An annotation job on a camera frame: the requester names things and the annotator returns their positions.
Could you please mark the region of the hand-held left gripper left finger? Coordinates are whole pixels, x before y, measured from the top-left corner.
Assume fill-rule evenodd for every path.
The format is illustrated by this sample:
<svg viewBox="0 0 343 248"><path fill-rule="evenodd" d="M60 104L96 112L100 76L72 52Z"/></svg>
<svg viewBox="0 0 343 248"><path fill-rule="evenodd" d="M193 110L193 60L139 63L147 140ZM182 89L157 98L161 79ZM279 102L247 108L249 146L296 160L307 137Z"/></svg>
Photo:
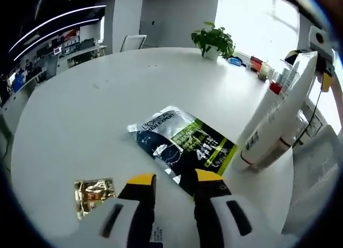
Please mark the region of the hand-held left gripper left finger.
<svg viewBox="0 0 343 248"><path fill-rule="evenodd" d="M72 247L148 247L154 222L156 174L129 179L116 198L108 198L82 219Z"/></svg>

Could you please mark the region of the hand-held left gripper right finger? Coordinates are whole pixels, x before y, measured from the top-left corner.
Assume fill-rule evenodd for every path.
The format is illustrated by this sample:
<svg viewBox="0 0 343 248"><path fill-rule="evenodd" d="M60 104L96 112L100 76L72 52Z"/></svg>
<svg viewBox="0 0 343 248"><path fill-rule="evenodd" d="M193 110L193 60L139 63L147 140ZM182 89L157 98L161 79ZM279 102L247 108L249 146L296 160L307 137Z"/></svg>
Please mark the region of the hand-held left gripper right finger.
<svg viewBox="0 0 343 248"><path fill-rule="evenodd" d="M223 178L196 169L195 219L201 247L266 247L268 225L246 198L233 195Z"/></svg>

